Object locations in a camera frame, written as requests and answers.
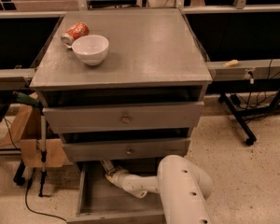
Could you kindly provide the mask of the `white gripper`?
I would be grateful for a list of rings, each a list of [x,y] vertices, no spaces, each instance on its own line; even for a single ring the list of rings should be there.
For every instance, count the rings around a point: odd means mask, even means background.
[[[129,175],[130,173],[125,169],[117,170],[112,175],[105,175],[105,178],[115,186],[122,188],[123,187],[123,181],[124,179]]]

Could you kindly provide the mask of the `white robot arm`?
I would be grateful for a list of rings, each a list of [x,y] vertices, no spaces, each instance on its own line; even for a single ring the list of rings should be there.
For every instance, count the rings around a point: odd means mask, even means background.
[[[149,192],[159,194],[167,224],[213,223],[205,203],[212,192],[212,179],[183,157],[164,157],[154,176],[133,175],[126,169],[109,164],[105,177],[138,199]]]

